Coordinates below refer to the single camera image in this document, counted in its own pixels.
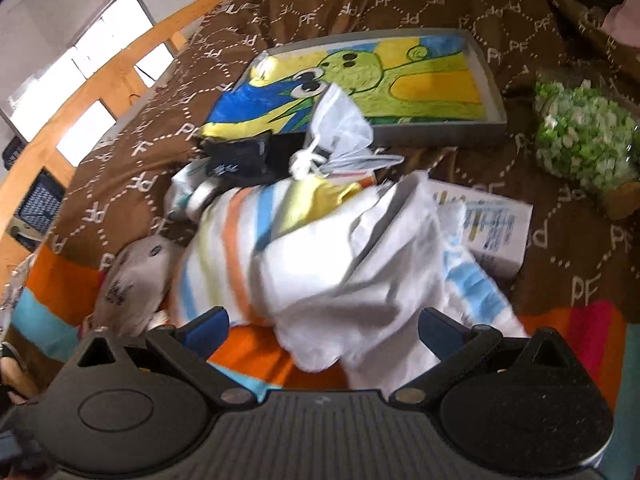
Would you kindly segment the green white filled plastic bag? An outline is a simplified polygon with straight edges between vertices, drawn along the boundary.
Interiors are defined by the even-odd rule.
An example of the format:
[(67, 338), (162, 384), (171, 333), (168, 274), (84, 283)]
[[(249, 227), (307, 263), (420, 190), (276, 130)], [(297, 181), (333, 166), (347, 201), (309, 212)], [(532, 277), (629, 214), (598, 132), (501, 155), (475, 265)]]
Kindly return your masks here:
[(612, 220), (639, 210), (639, 116), (590, 80), (539, 78), (538, 164), (596, 196)]

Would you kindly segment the pink garment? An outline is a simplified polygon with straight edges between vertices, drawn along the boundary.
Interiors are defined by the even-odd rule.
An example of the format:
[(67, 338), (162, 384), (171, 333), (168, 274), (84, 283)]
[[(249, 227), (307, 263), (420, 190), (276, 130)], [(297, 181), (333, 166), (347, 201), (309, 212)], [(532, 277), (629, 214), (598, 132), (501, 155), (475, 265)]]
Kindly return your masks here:
[(640, 0), (624, 0), (614, 6), (601, 29), (620, 44), (640, 48)]

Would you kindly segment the brown PF patterned blanket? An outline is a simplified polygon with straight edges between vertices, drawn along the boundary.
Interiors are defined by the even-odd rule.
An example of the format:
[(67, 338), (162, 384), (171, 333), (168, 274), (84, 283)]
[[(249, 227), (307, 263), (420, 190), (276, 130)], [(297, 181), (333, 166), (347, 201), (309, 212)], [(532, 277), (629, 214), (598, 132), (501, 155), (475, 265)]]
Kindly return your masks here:
[(506, 102), (496, 148), (417, 151), (411, 168), (533, 205), (522, 270), (504, 290), (524, 325), (556, 328), (613, 408), (639, 376), (639, 222), (612, 222), (597, 200), (536, 164), (532, 87), (538, 70), (591, 68), (627, 99), (639, 96), (639, 53), (597, 30), (575, 0), (227, 0), (206, 16), (167, 86), (119, 137), (77, 169), (26, 281), (6, 335), (38, 390), (78, 345), (116, 255), (154, 233), (186, 243), (165, 221), (170, 176), (195, 156), (196, 133), (260, 51), (345, 32), (462, 28), (480, 44)]

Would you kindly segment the window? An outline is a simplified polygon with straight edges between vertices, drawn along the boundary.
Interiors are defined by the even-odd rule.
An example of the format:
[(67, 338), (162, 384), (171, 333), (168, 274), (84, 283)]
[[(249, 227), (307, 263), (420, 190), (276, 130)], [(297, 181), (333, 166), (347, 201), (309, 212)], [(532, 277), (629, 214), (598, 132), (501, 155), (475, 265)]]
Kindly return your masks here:
[[(54, 63), (29, 77), (8, 97), (6, 110), (11, 124), (25, 140), (32, 140), (66, 99), (153, 25), (142, 0), (108, 0)], [(96, 100), (58, 142), (58, 151), (76, 166), (115, 124), (115, 114)]]

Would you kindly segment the dark navy sock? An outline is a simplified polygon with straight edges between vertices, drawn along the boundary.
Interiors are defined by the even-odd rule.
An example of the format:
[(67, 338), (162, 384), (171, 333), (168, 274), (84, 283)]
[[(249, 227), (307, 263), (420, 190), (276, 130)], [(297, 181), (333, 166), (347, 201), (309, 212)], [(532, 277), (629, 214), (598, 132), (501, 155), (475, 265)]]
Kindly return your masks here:
[(207, 157), (206, 174), (236, 186), (272, 183), (287, 178), (290, 152), (270, 130), (248, 138), (201, 142)]

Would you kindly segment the black plastic basket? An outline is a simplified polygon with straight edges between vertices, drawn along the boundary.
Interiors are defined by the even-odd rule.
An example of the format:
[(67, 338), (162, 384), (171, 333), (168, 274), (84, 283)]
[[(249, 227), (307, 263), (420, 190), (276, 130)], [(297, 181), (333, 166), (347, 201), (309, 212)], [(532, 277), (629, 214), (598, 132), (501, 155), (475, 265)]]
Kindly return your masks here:
[(46, 234), (58, 215), (64, 195), (64, 186), (43, 169), (17, 207), (15, 217), (40, 234)]

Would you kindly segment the white blue product box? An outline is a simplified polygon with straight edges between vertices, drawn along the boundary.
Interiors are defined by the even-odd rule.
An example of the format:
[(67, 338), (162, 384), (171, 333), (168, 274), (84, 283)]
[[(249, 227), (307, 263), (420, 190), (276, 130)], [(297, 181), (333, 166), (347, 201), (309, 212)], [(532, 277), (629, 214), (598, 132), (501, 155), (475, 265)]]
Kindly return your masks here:
[(524, 262), (533, 206), (474, 188), (427, 182), (439, 205), (462, 202), (462, 242), (488, 274), (514, 278)]

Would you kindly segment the striped colourful baby cloth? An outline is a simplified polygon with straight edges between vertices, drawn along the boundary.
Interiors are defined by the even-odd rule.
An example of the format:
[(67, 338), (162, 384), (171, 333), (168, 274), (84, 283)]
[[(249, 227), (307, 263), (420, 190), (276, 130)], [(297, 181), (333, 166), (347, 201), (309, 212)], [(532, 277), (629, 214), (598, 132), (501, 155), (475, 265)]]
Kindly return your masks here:
[(330, 214), (376, 183), (371, 171), (336, 178), (287, 178), (232, 188), (203, 212), (169, 293), (168, 315), (181, 326), (213, 307), (235, 325), (270, 324), (260, 305), (256, 258), (280, 236)]

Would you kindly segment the wooden bed headboard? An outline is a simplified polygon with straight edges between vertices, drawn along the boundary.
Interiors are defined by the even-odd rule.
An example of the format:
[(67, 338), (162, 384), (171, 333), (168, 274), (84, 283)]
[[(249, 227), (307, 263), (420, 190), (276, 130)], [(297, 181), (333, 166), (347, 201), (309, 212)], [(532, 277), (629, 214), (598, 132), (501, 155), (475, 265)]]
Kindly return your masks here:
[(196, 0), (157, 23), (124, 50), (118, 52), (79, 87), (38, 131), (18, 156), (1, 182), (1, 281), (6, 283), (29, 251), (6, 232), (14, 212), (24, 200), (40, 171), (46, 170), (54, 180), (69, 186), (75, 168), (58, 151), (69, 128), (96, 102), (105, 105), (116, 118), (127, 113), (132, 99), (146, 87), (134, 66), (167, 42), (178, 50), (186, 45), (181, 31), (212, 10), (222, 0)]

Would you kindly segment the grey printed cloth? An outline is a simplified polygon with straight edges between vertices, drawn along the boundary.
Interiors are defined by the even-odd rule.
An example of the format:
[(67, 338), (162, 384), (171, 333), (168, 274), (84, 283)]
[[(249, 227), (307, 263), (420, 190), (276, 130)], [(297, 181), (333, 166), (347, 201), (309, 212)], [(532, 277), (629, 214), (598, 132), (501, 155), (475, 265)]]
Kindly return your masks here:
[(160, 310), (184, 248), (161, 235), (136, 240), (115, 258), (91, 315), (93, 328), (139, 336)]

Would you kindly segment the white muslin cloth blue print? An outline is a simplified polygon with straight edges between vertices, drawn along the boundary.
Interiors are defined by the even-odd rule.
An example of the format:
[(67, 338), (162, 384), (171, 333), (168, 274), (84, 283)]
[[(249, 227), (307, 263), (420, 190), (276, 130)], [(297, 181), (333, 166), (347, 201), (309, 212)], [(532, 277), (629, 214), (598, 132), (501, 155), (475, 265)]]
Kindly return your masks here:
[(495, 281), (463, 244), (464, 203), (439, 205), (416, 171), (366, 188), (259, 255), (260, 306), (295, 365), (334, 364), (349, 388), (388, 396), (435, 366), (419, 339), (434, 308), (465, 327), (525, 330)]

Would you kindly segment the framed colourful cartoon painting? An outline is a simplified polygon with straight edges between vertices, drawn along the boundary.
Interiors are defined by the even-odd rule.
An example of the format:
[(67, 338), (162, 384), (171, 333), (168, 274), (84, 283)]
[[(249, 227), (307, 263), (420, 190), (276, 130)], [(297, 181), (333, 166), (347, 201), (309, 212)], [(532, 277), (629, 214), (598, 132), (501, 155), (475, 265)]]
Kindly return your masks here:
[(306, 129), (337, 84), (381, 146), (468, 146), (506, 132), (506, 110), (480, 46), (450, 28), (350, 32), (262, 51), (213, 106), (202, 136)]

